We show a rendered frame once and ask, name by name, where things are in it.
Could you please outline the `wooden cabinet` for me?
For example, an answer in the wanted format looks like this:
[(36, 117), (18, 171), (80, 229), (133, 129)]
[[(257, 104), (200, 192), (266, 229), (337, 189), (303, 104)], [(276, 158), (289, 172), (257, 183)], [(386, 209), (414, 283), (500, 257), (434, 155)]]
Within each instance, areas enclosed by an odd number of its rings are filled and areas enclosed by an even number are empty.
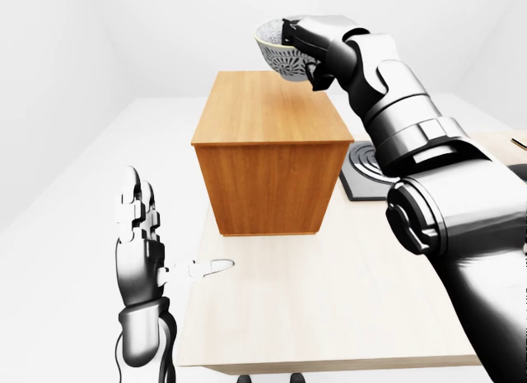
[(318, 232), (352, 141), (328, 96), (308, 83), (219, 72), (191, 142), (219, 232)]

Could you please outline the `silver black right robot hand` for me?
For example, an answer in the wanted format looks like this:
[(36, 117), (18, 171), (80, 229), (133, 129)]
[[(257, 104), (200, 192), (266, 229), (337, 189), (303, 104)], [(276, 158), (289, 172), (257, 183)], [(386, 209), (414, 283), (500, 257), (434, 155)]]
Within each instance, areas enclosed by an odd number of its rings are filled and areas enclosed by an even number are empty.
[(350, 79), (357, 54), (344, 38), (357, 28), (355, 21), (345, 16), (301, 16), (282, 21), (282, 43), (312, 58), (305, 65), (305, 74), (314, 91), (328, 89), (335, 79)]

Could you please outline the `flat dark stove plate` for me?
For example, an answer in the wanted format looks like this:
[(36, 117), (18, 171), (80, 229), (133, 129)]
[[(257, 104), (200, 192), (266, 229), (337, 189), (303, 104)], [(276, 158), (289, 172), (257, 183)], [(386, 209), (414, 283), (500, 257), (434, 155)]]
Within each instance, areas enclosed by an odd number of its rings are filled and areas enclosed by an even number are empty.
[(386, 200), (390, 187), (399, 180), (382, 173), (375, 148), (368, 141), (349, 145), (339, 178), (350, 201)]

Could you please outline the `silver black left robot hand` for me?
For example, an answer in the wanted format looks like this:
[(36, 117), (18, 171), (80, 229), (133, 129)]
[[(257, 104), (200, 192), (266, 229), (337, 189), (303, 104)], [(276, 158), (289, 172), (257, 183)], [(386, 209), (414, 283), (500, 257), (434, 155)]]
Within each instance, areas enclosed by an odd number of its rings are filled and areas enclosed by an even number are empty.
[(181, 260), (166, 263), (166, 248), (156, 230), (160, 213), (152, 186), (127, 166), (116, 212), (119, 235), (115, 249), (116, 276), (126, 306), (153, 301), (172, 280), (197, 282), (236, 266), (232, 259), (210, 259), (199, 263)]

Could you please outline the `grey patterned bowl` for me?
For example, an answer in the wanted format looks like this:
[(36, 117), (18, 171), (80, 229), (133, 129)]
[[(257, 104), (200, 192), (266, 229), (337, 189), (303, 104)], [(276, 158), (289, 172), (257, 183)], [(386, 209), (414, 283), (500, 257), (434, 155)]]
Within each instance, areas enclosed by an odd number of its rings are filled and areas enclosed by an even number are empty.
[(283, 79), (290, 82), (307, 81), (306, 64), (317, 64), (318, 61), (294, 46), (284, 45), (282, 28), (282, 18), (276, 18), (264, 22), (256, 29), (254, 37), (263, 58)]

